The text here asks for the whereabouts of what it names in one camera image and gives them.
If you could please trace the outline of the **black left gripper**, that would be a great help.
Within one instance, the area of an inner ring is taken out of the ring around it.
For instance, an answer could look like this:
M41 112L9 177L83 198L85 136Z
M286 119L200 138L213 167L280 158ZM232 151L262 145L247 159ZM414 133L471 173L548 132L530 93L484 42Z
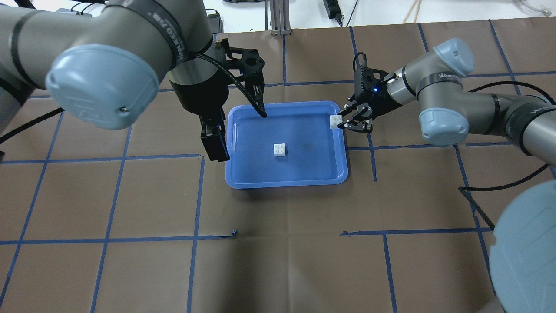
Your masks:
M265 61L257 48L239 48L230 46L227 38L218 40L215 44L216 59L242 83L248 100L253 109L262 118L268 117L264 104L264 75ZM226 142L225 115L200 117L201 143L212 162L227 162L230 160Z

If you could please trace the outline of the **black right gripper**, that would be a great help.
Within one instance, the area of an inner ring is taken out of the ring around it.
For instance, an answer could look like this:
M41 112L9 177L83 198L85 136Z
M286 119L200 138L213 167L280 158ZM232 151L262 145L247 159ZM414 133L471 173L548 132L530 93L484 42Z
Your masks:
M367 86L360 83L356 87L344 108L338 112L342 117L347 117L350 113L353 115L347 121L338 123L338 129L372 133L373 121L393 111L394 101L387 92L387 84L383 81L373 81Z

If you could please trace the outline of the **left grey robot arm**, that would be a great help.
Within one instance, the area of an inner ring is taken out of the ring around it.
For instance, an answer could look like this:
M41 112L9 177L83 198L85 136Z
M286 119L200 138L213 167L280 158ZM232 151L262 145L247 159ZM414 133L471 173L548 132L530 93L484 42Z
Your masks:
M95 17L1 4L1 130L35 90L96 127L122 130L168 79L200 118L211 160L230 159L224 104L235 85L256 113L263 102L258 50L214 42L202 0L103 0Z

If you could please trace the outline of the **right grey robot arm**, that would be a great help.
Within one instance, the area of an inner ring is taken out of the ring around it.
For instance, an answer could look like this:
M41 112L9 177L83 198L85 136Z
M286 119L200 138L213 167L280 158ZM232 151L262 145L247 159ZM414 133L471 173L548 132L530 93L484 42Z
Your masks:
M372 122L412 101L420 106L422 137L446 147L472 134L508 139L525 155L544 161L534 173L514 183L490 188L459 187L459 192L494 232L489 269L496 300L485 310L507 313L555 311L555 181L534 186L515 198L493 223L471 192L506 190L555 165L555 101L538 89L538 97L465 92L462 79L475 60L469 46L451 38L401 69L370 69L367 60L354 67L355 90L339 113L324 120L332 129L370 133Z

